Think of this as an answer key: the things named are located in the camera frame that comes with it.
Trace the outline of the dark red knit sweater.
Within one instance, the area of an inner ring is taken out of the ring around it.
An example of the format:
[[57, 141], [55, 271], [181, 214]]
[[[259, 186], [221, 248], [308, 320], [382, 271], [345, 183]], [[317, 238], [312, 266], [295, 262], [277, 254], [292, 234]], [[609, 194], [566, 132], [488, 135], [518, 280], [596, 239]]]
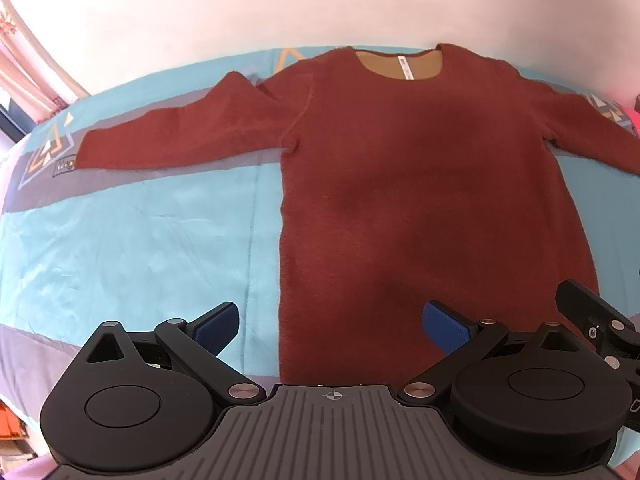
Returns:
[[596, 269], [555, 150], [636, 174], [639, 140], [583, 96], [440, 44], [400, 60], [334, 49], [254, 84], [82, 139], [81, 169], [281, 156], [279, 374], [400, 386], [435, 364], [424, 304], [528, 332]]

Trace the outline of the teal grey patterned bedsheet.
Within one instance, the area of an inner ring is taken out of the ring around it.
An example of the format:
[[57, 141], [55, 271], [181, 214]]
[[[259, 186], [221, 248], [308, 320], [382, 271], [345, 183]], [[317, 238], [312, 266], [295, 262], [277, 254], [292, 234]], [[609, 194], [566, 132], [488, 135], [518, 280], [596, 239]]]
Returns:
[[314, 49], [259, 51], [131, 81], [72, 105], [1, 164], [1, 397], [39, 434], [41, 405], [100, 323], [149, 330], [221, 301], [240, 310], [224, 360], [278, 378], [279, 156], [168, 171], [74, 170], [88, 129], [198, 99], [232, 70], [267, 78]]

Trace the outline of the pink pillow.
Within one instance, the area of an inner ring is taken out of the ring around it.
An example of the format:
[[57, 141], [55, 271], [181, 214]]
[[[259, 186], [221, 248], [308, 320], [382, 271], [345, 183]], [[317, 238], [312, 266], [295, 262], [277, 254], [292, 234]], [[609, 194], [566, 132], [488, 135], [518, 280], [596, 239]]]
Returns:
[[617, 104], [620, 110], [620, 125], [634, 136], [639, 136], [640, 114], [633, 108], [623, 104]]

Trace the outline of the pink curtain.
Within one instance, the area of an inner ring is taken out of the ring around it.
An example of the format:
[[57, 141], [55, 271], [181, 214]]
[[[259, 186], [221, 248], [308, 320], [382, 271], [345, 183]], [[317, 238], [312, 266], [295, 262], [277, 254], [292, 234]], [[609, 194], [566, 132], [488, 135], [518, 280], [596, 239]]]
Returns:
[[1, 0], [1, 89], [36, 124], [90, 96], [52, 58], [11, 0]]

